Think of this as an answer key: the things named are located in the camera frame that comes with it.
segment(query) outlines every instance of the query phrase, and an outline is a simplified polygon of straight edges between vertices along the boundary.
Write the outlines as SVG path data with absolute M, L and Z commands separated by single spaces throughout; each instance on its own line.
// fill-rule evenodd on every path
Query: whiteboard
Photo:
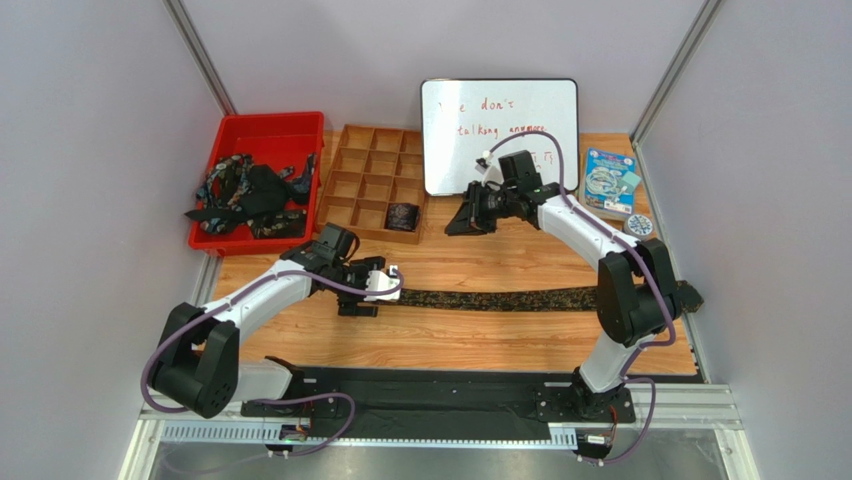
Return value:
M 559 141 L 565 158 L 564 184 L 574 190 L 577 170 L 577 84 L 571 79 L 447 80 L 423 82 L 423 164 L 430 195 L 463 193 L 481 180 L 476 159 L 503 138 L 542 130 Z M 494 159 L 529 150 L 545 184 L 559 180 L 553 142 L 527 135 L 500 147 Z

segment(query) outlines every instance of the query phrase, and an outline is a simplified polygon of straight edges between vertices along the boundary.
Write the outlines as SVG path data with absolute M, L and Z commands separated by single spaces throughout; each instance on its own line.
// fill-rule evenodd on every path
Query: white wall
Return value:
M 580 129 L 627 132 L 701 0 L 185 0 L 240 113 L 420 126 L 434 77 L 573 77 Z
M 159 1 L 5 1 L 0 45 L 0 477 L 115 478 L 220 113 Z
M 643 147 L 764 479 L 849 478 L 852 4 L 726 2 Z

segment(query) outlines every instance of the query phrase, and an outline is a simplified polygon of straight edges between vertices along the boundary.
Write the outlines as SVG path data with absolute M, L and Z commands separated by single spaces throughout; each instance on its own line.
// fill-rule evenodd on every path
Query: black metal base plate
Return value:
M 570 387 L 542 387 L 536 389 L 536 411 L 544 422 L 568 423 L 612 423 L 612 413 L 606 409 L 595 418 L 577 415 L 567 404 L 565 398 Z M 630 390 L 623 388 L 612 403 L 618 415 L 618 423 L 635 423 L 636 412 Z

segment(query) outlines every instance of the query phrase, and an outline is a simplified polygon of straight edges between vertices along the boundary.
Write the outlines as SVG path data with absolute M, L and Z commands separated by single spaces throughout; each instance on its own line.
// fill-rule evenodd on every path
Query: whiteboard frame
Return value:
M 549 81 L 549 82 L 552 82 L 552 81 L 568 81 L 568 82 L 573 83 L 574 84 L 574 95 L 575 95 L 574 104 L 577 106 L 577 108 L 574 111 L 574 114 L 576 116 L 575 121 L 574 121 L 574 125 L 576 125 L 576 127 L 577 127 L 577 130 L 574 133 L 575 138 L 576 138 L 575 143 L 577 145 L 577 185 L 575 185 L 574 188 L 572 188 L 572 189 L 566 188 L 566 191 L 568 193 L 574 193 L 580 188 L 580 174 L 582 173 L 581 168 L 580 168 L 580 163 L 581 163 L 580 162 L 580 85 L 577 84 L 576 80 L 574 80 L 571 77 L 536 77 L 536 78 L 525 78 L 525 77 L 509 77 L 509 78 L 449 78 L 449 77 L 438 77 L 438 78 L 427 78 L 427 79 L 423 80 L 422 82 L 420 82 L 420 128 L 421 128 L 421 130 L 423 129 L 423 126 L 426 125 L 425 112 L 423 111 L 423 86 L 426 85 L 427 82 L 436 82 L 436 81 L 441 81 L 441 82 L 445 82 L 445 81 L 452 81 L 452 82 L 493 82 L 493 81 L 507 81 L 507 82 L 509 82 L 509 81 L 521 81 L 521 82 Z M 423 131 L 422 135 L 423 135 L 423 147 L 424 147 L 424 150 L 423 150 L 423 183 L 425 185 L 426 184 L 426 148 L 425 148 L 426 147 L 426 132 Z M 563 155 L 567 156 L 568 153 L 569 152 L 565 152 L 563 150 Z M 446 196 L 464 194 L 463 191 L 462 192 L 450 192 L 450 193 L 432 193 L 432 192 L 427 191 L 426 193 L 428 193 L 429 195 L 434 196 L 434 197 L 446 197 Z

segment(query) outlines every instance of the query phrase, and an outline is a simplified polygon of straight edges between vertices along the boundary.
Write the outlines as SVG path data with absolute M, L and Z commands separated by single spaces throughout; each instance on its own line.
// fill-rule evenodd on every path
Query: black strap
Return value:
M 696 312 L 704 304 L 698 291 L 685 280 L 677 282 L 677 298 L 685 312 Z M 474 310 L 480 312 L 594 312 L 597 287 L 530 290 L 525 292 L 445 292 L 402 289 L 396 302 L 382 305 Z

